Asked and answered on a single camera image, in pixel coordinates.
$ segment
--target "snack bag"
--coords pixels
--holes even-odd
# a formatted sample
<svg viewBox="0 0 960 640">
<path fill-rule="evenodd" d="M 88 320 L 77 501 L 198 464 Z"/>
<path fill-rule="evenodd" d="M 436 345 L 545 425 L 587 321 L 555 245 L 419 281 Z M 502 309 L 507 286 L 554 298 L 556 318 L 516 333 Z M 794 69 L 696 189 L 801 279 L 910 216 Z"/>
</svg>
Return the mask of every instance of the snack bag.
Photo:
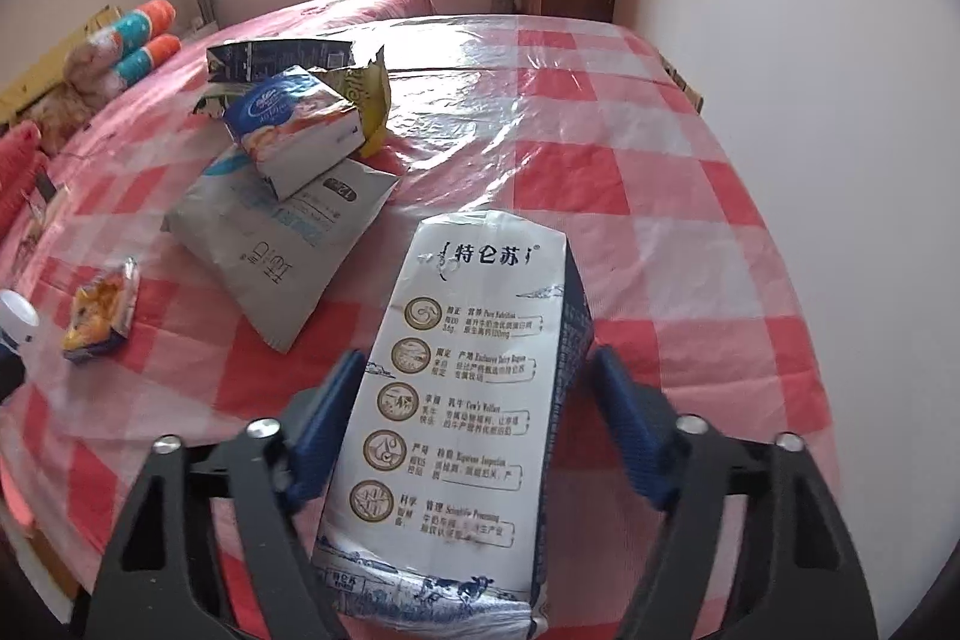
<svg viewBox="0 0 960 640">
<path fill-rule="evenodd" d="M 383 62 L 383 48 L 367 66 L 332 68 L 311 71 L 360 110 L 366 143 L 360 157 L 368 158 L 382 148 L 387 135 L 387 114 L 390 112 L 390 76 Z"/>
<path fill-rule="evenodd" d="M 250 39 L 206 51 L 210 82 L 260 82 L 291 66 L 341 68 L 353 62 L 353 42 L 335 39 Z"/>
<path fill-rule="evenodd" d="M 86 105 L 72 85 L 61 82 L 47 95 L 40 97 L 19 115 L 19 120 L 32 121 L 40 129 L 40 147 L 53 158 L 66 147 L 80 129 L 85 128 L 96 112 Z"/>
<path fill-rule="evenodd" d="M 108 269 L 89 285 L 80 286 L 70 307 L 64 357 L 80 363 L 110 353 L 126 342 L 139 286 L 140 272 L 132 258 Z"/>
<path fill-rule="evenodd" d="M 277 203 L 232 146 L 163 227 L 219 274 L 267 345 L 286 353 L 396 184 L 395 175 L 347 159 Z"/>
<path fill-rule="evenodd" d="M 232 103 L 224 123 L 281 201 L 364 142 L 357 108 L 299 66 Z"/>
</svg>

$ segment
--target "cardboard box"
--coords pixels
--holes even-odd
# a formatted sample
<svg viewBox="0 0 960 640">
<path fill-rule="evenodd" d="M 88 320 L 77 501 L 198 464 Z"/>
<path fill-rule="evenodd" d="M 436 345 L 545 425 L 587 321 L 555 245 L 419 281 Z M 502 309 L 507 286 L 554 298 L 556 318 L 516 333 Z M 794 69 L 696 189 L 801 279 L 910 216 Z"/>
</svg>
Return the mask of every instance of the cardboard box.
<svg viewBox="0 0 960 640">
<path fill-rule="evenodd" d="M 314 551 L 339 610 L 435 637 L 544 622 L 542 477 L 591 341 L 564 234 L 493 211 L 419 225 Z"/>
<path fill-rule="evenodd" d="M 359 110 L 299 67 L 232 102 L 224 123 L 281 201 L 364 143 Z"/>
</svg>

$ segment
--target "plastic table cover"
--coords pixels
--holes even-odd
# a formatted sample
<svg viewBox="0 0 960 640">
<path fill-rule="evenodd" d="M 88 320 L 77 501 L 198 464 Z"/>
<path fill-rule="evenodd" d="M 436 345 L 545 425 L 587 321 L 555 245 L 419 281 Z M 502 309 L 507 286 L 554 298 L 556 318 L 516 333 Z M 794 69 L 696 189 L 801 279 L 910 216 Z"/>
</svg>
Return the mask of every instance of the plastic table cover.
<svg viewBox="0 0 960 640">
<path fill-rule="evenodd" d="M 216 41 L 376 16 L 340 14 L 341 4 L 281 10 Z M 637 381 L 726 434 L 803 434 L 837 486 L 829 404 L 784 263 L 649 44 L 606 23 L 514 16 L 387 20 L 344 35 L 359 52 L 386 47 L 392 134 L 368 163 L 402 180 L 286 356 L 160 232 L 164 212 L 229 144 L 219 121 L 190 113 L 211 41 L 114 101 L 54 162 L 72 196 L 16 281 L 42 325 L 25 351 L 29 381 L 2 410 L 0 455 L 86 587 L 150 443 L 168 432 L 190 444 L 232 437 L 317 384 L 345 349 L 370 348 L 419 220 L 456 210 L 508 210 L 568 234 L 597 339 Z M 73 290 L 128 255 L 143 276 L 130 340 L 112 357 L 70 365 L 59 340 Z M 659 516 L 632 494 L 581 386 L 568 398 L 546 490 L 550 633 L 610 637 Z M 298 519 L 305 541 L 317 504 Z M 238 618 L 262 633 L 229 507 L 217 516 Z M 728 524 L 701 632 L 722 614 L 736 546 Z M 384 632 L 344 622 L 354 637 Z"/>
</svg>

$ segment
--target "yellow snack package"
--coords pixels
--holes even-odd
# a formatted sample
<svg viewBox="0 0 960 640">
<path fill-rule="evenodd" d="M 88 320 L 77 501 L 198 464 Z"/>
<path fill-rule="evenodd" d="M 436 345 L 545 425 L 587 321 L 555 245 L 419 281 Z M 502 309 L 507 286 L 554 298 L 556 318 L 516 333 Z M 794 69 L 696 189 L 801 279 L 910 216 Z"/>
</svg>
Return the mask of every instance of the yellow snack package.
<svg viewBox="0 0 960 640">
<path fill-rule="evenodd" d="M 387 114 L 390 113 L 390 76 L 383 62 L 383 48 L 367 66 L 344 68 L 311 68 L 310 73 L 333 88 L 360 110 L 360 122 L 366 143 L 360 157 L 367 158 L 382 148 L 387 135 Z"/>
<path fill-rule="evenodd" d="M 64 357 L 74 363 L 116 350 L 127 341 L 140 285 L 136 261 L 127 258 L 73 295 Z"/>
</svg>

